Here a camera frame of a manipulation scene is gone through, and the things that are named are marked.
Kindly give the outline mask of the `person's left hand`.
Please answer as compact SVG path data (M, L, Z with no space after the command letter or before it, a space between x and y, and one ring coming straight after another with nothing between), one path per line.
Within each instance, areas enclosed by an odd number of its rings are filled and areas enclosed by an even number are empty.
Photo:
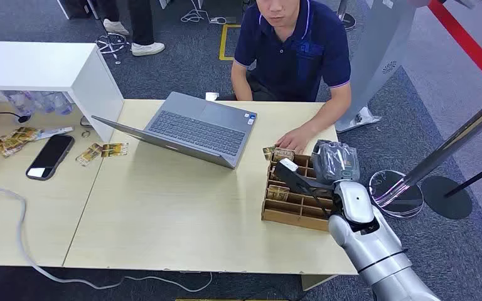
M316 130L304 124L284 134L275 143L275 146L281 149L292 150L296 154L302 154L308 142L314 138L317 133Z

